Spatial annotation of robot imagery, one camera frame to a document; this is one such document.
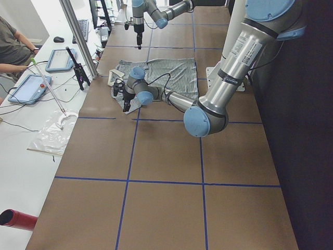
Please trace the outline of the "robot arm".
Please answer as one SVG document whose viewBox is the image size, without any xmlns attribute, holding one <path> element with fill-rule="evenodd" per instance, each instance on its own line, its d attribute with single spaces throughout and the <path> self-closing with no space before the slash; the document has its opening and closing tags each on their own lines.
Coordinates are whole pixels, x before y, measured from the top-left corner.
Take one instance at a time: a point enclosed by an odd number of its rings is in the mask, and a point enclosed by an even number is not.
<svg viewBox="0 0 333 250">
<path fill-rule="evenodd" d="M 147 13 L 152 18 L 159 29 L 163 29 L 170 20 L 183 13 L 192 11 L 195 6 L 196 1 L 181 1 L 165 10 L 160 10 L 156 1 L 134 0 L 132 1 L 133 17 L 125 23 L 125 29 L 127 30 L 129 26 L 134 27 L 134 32 L 137 34 L 137 47 L 141 49 L 145 22 L 144 13 Z"/>
<path fill-rule="evenodd" d="M 207 93 L 193 100 L 145 81 L 140 67 L 130 71 L 125 83 L 113 87 L 114 94 L 122 93 L 123 111 L 130 110 L 130 102 L 137 98 L 142 105 L 154 100 L 184 113 L 184 125 L 189 134 L 205 137 L 222 131 L 228 124 L 226 105 L 252 70 L 266 45 L 275 41 L 296 39 L 304 35 L 307 1 L 241 1 L 234 5 L 233 15 L 243 14 L 232 20 L 237 28 L 229 27 L 229 34 L 236 34 L 234 45 L 226 58 L 221 59 L 216 77 Z"/>
</svg>

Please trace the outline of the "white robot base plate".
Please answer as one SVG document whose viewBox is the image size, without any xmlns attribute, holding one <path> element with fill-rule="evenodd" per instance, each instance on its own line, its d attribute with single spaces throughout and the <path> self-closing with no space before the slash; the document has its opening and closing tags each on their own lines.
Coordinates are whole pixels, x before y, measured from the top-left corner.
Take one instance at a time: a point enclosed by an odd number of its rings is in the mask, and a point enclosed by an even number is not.
<svg viewBox="0 0 333 250">
<path fill-rule="evenodd" d="M 210 88 L 212 86 L 212 84 L 215 82 L 215 79 L 217 76 L 219 76 L 219 70 L 220 67 L 216 66 L 216 67 L 206 67 L 206 75 L 207 75 L 207 85 L 208 88 Z M 224 80 L 225 82 L 237 86 L 237 90 L 236 91 L 240 91 L 243 92 L 245 91 L 245 86 L 243 84 L 243 81 L 240 79 L 235 79 L 229 75 L 225 75 L 222 76 L 222 80 Z"/>
</svg>

